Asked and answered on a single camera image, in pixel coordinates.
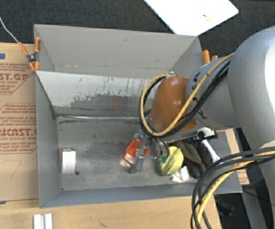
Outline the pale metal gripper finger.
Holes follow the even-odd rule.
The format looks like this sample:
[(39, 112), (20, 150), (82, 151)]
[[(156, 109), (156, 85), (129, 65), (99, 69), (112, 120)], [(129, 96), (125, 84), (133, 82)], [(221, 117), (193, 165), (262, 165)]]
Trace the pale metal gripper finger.
[(134, 163), (130, 169), (131, 173), (136, 173), (142, 170), (143, 167), (143, 163), (145, 160), (145, 156), (144, 156), (144, 150), (143, 149), (137, 149), (136, 150), (136, 154), (135, 154), (135, 158), (134, 158)]

